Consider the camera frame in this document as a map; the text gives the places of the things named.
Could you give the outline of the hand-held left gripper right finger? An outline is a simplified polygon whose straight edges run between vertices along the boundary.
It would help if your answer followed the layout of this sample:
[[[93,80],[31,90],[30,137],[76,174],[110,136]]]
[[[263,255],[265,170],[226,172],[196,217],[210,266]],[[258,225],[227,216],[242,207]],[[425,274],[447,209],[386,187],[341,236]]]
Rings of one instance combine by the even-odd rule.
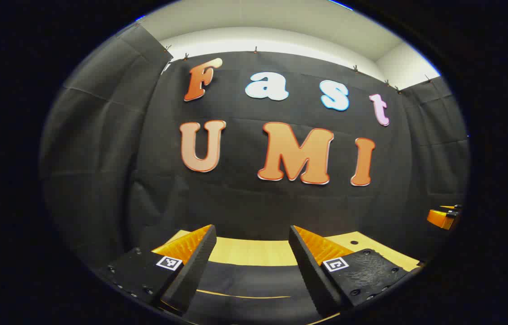
[[[295,225],[289,230],[288,242],[322,316],[361,311],[404,286],[421,270],[407,271],[372,248],[351,251]]]

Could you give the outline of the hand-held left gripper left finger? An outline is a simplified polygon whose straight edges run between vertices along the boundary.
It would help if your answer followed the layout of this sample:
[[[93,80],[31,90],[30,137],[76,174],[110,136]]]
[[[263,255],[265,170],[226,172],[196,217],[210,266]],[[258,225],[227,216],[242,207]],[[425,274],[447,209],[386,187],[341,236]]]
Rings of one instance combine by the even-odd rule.
[[[186,313],[217,242],[206,225],[155,249],[135,247],[96,269],[104,282],[154,308]]]

